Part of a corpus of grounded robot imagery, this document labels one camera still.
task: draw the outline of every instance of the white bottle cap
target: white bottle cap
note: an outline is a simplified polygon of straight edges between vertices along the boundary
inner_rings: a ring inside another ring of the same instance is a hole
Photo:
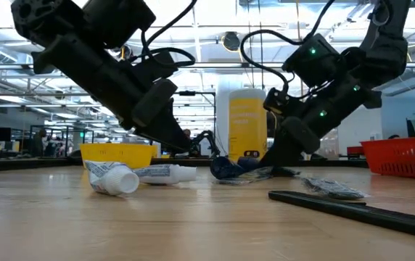
[[[181,167],[174,166],[170,170],[180,182],[195,181],[196,180],[196,168],[195,167]]]
[[[128,194],[134,192],[139,185],[139,177],[128,167],[115,167],[106,174],[106,190],[111,195]]]

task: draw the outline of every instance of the yellow label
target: yellow label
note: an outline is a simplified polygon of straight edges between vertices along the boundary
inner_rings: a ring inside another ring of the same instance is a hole
[[[261,159],[267,151],[267,118],[261,99],[232,99],[229,107],[229,159]]]

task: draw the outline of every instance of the clear plastic bag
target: clear plastic bag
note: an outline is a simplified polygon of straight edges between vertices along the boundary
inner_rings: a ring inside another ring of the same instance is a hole
[[[325,178],[302,178],[302,181],[309,191],[332,199],[351,200],[369,196],[362,191]]]
[[[294,177],[299,174],[299,171],[290,170],[286,167],[261,167],[256,170],[243,173],[235,178],[223,178],[216,180],[214,183],[238,186],[263,181],[272,177]]]
[[[263,181],[269,178],[272,178],[272,167],[262,167],[247,173],[243,173],[236,178],[223,178],[213,182],[216,184],[238,186],[256,181]]]

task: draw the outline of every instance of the desk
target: desk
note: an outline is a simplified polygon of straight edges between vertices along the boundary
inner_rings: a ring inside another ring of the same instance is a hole
[[[415,214],[415,179],[361,168],[303,168],[371,194],[368,205]],[[1,260],[415,260],[415,236],[268,199],[299,180],[246,186],[198,181],[95,194],[82,167],[0,172]]]

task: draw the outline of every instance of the yellow bowl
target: yellow bowl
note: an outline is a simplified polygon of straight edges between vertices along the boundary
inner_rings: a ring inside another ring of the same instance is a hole
[[[82,160],[122,162],[130,168],[148,167],[154,147],[143,144],[81,144]]]

